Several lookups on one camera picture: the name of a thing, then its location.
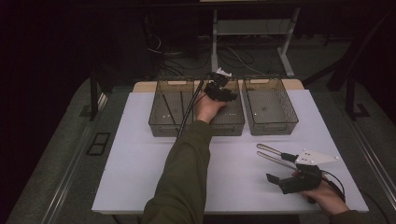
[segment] cable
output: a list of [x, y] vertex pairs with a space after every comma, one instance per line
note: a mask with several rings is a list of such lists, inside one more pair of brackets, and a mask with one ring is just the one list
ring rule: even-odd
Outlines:
[[111, 215], [111, 216], [113, 217], [114, 221], [115, 221], [117, 224], [121, 224], [121, 222], [119, 221], [119, 219], [118, 219], [115, 215]]
[[259, 74], [265, 75], [264, 73], [262, 73], [262, 72], [260, 72], [260, 71], [257, 71], [257, 70], [255, 70], [255, 69], [249, 67], [247, 64], [245, 64], [245, 63], [242, 61], [242, 59], [235, 53], [235, 51], [233, 51], [233, 49], [230, 49], [230, 48], [228, 48], [228, 47], [227, 47], [227, 49], [229, 49], [229, 50], [239, 59], [239, 61], [240, 61], [247, 69], [249, 69], [249, 70], [251, 70], [251, 71], [253, 71], [253, 72], [257, 72], [257, 73], [259, 73]]
[[201, 98], [199, 98], [197, 101], [195, 101], [194, 105], [197, 105], [197, 103], [202, 100], [202, 98], [204, 98], [206, 96], [206, 94], [204, 94], [203, 96], [201, 96]]
[[184, 126], [185, 126], [185, 124], [186, 124], [187, 118], [189, 117], [189, 114], [190, 114], [190, 112], [191, 112], [191, 110], [192, 110], [192, 108], [193, 108], [195, 99], [197, 98], [199, 92], [200, 92], [201, 89], [202, 89], [202, 86], [204, 85], [204, 80], [205, 80], [205, 78], [206, 78], [206, 76], [201, 77], [201, 80], [200, 80], [200, 82], [199, 82], [199, 85], [198, 85], [198, 87], [197, 87], [197, 90], [195, 91], [194, 95], [192, 96], [192, 99], [191, 99], [191, 101], [190, 101], [190, 103], [189, 103], [189, 106], [187, 107], [187, 111], [186, 111], [186, 113], [184, 114], [183, 120], [181, 121], [180, 128], [179, 128], [179, 130], [178, 130], [178, 134], [177, 134], [176, 139], [178, 139], [178, 138], [181, 136], [181, 134], [183, 133], [183, 129], [184, 129]]
[[364, 191], [362, 188], [359, 188], [359, 191], [362, 194], [364, 194], [367, 198], [369, 198], [375, 204], [375, 206], [378, 208], [379, 212], [381, 212], [381, 214], [384, 217], [384, 219], [386, 220], [386, 222], [388, 224], [390, 224], [390, 220], [389, 220], [387, 214], [385, 213], [384, 209], [382, 209], [382, 207], [379, 205], [379, 203], [370, 194], [368, 194], [366, 191]]
[[335, 176], [335, 175], [333, 175], [333, 174], [331, 174], [331, 173], [329, 173], [329, 172], [327, 172], [327, 171], [324, 171], [324, 170], [320, 170], [322, 173], [325, 173], [326, 175], [331, 175], [332, 177], [334, 177], [334, 179], [336, 179], [337, 181], [338, 181], [338, 183], [340, 184], [340, 186], [341, 186], [341, 189], [342, 189], [342, 193], [344, 194], [344, 195], [346, 195], [346, 191], [345, 191], [345, 189], [344, 189], [344, 185], [343, 185], [343, 183], [341, 183], [341, 181]]

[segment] person's right hand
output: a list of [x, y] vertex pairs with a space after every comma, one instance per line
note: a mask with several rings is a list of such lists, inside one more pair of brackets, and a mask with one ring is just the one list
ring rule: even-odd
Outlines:
[[317, 201], [320, 208], [327, 215], [332, 216], [349, 211], [347, 205], [337, 195], [334, 189], [323, 180], [317, 189], [305, 190], [300, 193], [305, 197]]
[[196, 119], [210, 123], [210, 120], [226, 105], [226, 102], [214, 101], [201, 91], [197, 96], [197, 102], [195, 104]]

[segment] floor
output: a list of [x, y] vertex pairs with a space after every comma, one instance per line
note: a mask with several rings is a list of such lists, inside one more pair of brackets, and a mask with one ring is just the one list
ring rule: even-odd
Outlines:
[[[292, 39], [288, 57], [295, 78], [304, 80], [336, 62], [349, 46], [347, 42], [324, 46], [324, 41], [321, 36]], [[236, 76], [264, 73], [287, 78], [276, 53], [280, 43], [278, 36], [224, 37], [219, 40], [219, 66]], [[168, 49], [164, 54], [162, 60], [156, 61], [158, 76], [198, 77], [210, 71], [210, 40], [206, 36], [200, 38], [198, 56], [185, 56], [177, 48]], [[364, 216], [371, 223], [387, 223], [383, 212], [392, 220], [389, 223], [396, 223], [394, 198], [389, 199], [395, 192], [392, 180], [396, 179], [396, 127], [359, 84], [356, 103], [363, 104], [370, 117], [352, 121], [344, 109], [345, 87], [340, 91], [328, 91], [326, 84], [330, 77], [331, 74], [305, 88], [311, 91], [355, 182], [379, 205], [377, 207], [370, 197], [364, 196], [370, 209]], [[104, 216], [91, 210], [131, 90], [132, 86], [118, 86], [103, 95], [100, 112], [90, 121], [89, 80], [81, 84], [8, 223], [137, 223], [135, 216]], [[86, 154], [96, 133], [110, 133], [102, 156]], [[379, 164], [368, 162], [375, 157]], [[385, 173], [375, 172], [375, 167], [383, 168]], [[302, 224], [328, 223], [323, 214], [299, 215], [299, 220]]]

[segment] table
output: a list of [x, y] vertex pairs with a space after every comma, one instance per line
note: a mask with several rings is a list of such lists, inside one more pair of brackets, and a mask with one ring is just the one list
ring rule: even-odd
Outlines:
[[[290, 154], [304, 148], [339, 156], [338, 150], [309, 91], [296, 79], [284, 80], [299, 123], [291, 135], [252, 136], [248, 123], [242, 136], [215, 136], [207, 176], [206, 214], [302, 214], [318, 212], [299, 194], [283, 195], [267, 182], [265, 174], [290, 177], [291, 170], [256, 155], [256, 145], [265, 144]], [[141, 214], [154, 195], [166, 156], [175, 137], [153, 137], [149, 112], [155, 82], [137, 83], [130, 93], [115, 136], [106, 168], [92, 206], [105, 215]], [[351, 209], [368, 211], [345, 163], [319, 168], [336, 175], [346, 189]]]

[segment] green sleeve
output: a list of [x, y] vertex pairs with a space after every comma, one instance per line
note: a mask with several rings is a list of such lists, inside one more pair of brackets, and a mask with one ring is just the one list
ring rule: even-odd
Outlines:
[[332, 224], [368, 224], [363, 216], [355, 210], [330, 216]]
[[171, 148], [143, 223], [202, 223], [212, 128], [196, 120]]

